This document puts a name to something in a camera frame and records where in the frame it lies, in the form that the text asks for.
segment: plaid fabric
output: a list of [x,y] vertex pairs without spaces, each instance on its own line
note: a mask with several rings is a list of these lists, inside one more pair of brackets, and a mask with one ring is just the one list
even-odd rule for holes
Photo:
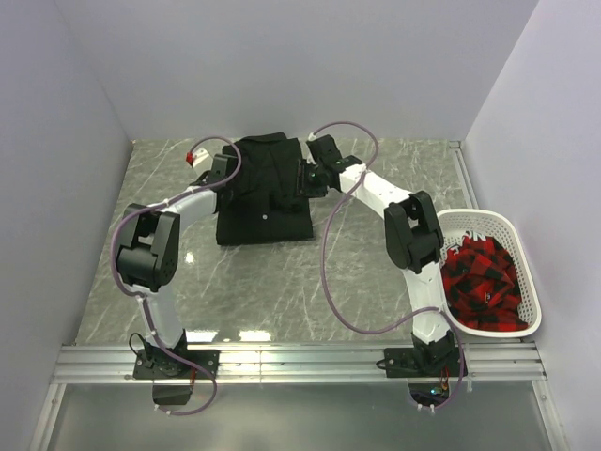
[[516,266],[494,238],[466,232],[461,246],[447,249],[441,272],[451,313],[462,324],[497,332],[528,327],[517,314],[522,297]]

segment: white basket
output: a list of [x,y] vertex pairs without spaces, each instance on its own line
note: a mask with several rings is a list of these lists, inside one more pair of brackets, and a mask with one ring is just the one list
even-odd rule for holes
[[[444,236],[444,249],[461,244],[468,230],[494,237],[511,255],[516,264],[517,281],[522,294],[522,302],[517,307],[519,317],[528,322],[528,328],[514,332],[489,332],[471,329],[449,315],[457,328],[466,334],[488,336],[491,338],[516,338],[533,334],[541,324],[541,305],[538,303],[534,283],[524,250],[519,242],[516,228],[500,214],[486,210],[444,210],[439,213],[440,227]],[[446,252],[442,252],[441,264],[444,264]]]

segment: white wall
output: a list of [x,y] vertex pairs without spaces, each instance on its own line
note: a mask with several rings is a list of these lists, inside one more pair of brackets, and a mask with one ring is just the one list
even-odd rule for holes
[[465,138],[536,0],[57,0],[131,138]]
[[55,4],[0,2],[0,437],[29,445],[131,143]]
[[601,3],[540,0],[473,124],[481,207],[526,246],[536,336],[574,450],[601,448]]

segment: marble floor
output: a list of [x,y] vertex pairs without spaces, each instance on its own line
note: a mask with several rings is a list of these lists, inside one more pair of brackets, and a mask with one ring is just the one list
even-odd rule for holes
[[[343,155],[363,160],[373,150],[364,139],[337,139]],[[116,203],[78,344],[125,343],[144,323],[134,300],[117,289],[109,268],[110,236],[131,202],[148,204],[181,192],[195,179],[184,157],[192,139],[137,141]],[[372,169],[411,191],[426,190],[437,210],[465,208],[452,151],[446,141],[383,139]],[[208,143],[212,153],[219,142]],[[303,151],[308,150],[303,144]],[[216,217],[188,228],[180,239],[174,279],[176,310],[190,341],[306,342],[363,340],[333,316],[319,282],[319,238],[340,194],[311,201],[316,239],[221,248]],[[344,316],[363,328],[379,328],[410,311],[400,271],[386,254],[383,223],[351,201],[335,218],[327,254],[331,293]],[[372,339],[407,339],[410,324]]]

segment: metal rail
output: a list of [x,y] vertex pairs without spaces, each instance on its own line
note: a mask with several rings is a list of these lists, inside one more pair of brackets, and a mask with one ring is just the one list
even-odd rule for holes
[[[398,343],[206,344],[190,349],[219,350],[217,381],[222,383],[395,382],[376,368],[385,348]],[[547,378],[534,343],[464,345],[472,381],[543,381]],[[153,383],[131,377],[135,355],[126,346],[64,347],[52,383]],[[411,381],[435,381],[412,378]],[[190,383],[189,380],[156,383]]]

